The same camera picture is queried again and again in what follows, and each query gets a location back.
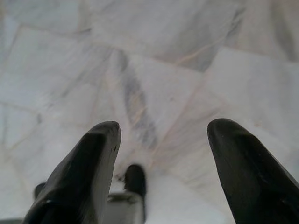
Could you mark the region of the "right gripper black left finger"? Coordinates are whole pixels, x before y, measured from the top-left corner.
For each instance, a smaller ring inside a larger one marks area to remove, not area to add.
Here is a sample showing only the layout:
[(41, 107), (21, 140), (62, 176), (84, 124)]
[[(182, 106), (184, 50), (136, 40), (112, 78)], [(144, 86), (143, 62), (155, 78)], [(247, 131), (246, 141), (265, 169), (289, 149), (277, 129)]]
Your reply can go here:
[(23, 223), (102, 223), (120, 142), (115, 121), (91, 128), (53, 170)]

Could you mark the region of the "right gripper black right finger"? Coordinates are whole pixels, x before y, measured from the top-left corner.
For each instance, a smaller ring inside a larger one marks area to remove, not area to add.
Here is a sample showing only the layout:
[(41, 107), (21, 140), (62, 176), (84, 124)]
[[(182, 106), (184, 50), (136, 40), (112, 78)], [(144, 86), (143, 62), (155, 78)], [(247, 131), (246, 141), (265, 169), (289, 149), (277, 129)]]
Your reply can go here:
[(261, 141), (230, 119), (215, 119), (207, 136), (237, 224), (297, 224), (299, 184)]

